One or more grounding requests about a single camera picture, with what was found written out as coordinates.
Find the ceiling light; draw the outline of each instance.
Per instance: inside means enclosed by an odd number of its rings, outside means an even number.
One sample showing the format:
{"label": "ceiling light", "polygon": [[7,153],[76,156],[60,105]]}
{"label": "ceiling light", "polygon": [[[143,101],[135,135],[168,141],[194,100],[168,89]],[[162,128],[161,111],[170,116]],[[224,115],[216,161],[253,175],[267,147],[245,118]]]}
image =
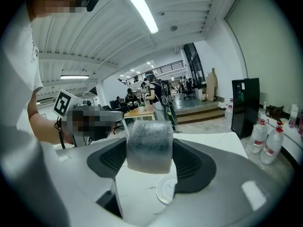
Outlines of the ceiling light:
{"label": "ceiling light", "polygon": [[83,75],[62,75],[60,79],[87,79],[89,76]]}
{"label": "ceiling light", "polygon": [[136,7],[140,15],[142,16],[143,20],[145,21],[147,27],[149,28],[152,34],[158,32],[158,28],[156,25],[155,20],[152,17],[152,13],[148,8],[145,0],[130,0],[133,5]]}

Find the stairs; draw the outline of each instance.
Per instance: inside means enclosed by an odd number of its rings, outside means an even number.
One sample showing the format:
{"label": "stairs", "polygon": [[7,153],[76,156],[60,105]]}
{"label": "stairs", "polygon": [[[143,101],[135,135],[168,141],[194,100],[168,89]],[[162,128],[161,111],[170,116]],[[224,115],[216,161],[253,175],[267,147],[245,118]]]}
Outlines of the stairs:
{"label": "stairs", "polygon": [[201,122],[224,117],[224,111],[218,106],[176,112],[178,124]]}

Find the black shirt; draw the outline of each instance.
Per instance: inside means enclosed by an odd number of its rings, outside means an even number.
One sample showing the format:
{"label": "black shirt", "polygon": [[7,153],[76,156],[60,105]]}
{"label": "black shirt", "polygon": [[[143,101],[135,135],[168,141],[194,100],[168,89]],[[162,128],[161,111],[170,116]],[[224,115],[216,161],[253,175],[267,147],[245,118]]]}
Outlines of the black shirt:
{"label": "black shirt", "polygon": [[155,99],[152,100],[152,103],[158,102],[159,101],[158,99],[161,98],[161,90],[162,90],[161,85],[158,82],[153,81],[150,83],[150,89],[151,91],[152,90],[155,91]]}
{"label": "black shirt", "polygon": [[134,103],[135,101],[137,101],[138,99],[137,99],[137,97],[134,95],[134,94],[132,94],[131,96],[129,96],[128,94],[126,95],[126,97],[125,97],[125,102],[126,103],[129,103],[129,102],[132,102],[132,103]]}

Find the ceiling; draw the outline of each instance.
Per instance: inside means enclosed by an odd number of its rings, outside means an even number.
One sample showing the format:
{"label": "ceiling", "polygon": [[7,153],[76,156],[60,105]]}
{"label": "ceiling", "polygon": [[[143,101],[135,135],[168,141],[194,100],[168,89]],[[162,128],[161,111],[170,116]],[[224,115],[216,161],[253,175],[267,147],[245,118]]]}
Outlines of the ceiling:
{"label": "ceiling", "polygon": [[[37,99],[57,96],[60,89],[83,95],[98,79],[142,65],[148,55],[204,40],[216,17],[227,13],[235,0],[145,1],[158,26],[156,34],[149,32],[129,0],[100,0],[90,13],[36,19],[33,38],[44,85]],[[171,26],[178,29],[171,32]],[[62,74],[90,77],[60,80]]]}

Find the black mini fridge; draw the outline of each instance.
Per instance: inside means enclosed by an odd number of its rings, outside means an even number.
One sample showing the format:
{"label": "black mini fridge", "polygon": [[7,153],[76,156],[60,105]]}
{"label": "black mini fridge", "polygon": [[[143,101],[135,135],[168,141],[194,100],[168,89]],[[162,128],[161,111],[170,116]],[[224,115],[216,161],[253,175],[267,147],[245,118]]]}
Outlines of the black mini fridge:
{"label": "black mini fridge", "polygon": [[260,102],[259,78],[233,80],[232,90],[232,131],[242,139],[251,135],[253,125],[257,123]]}

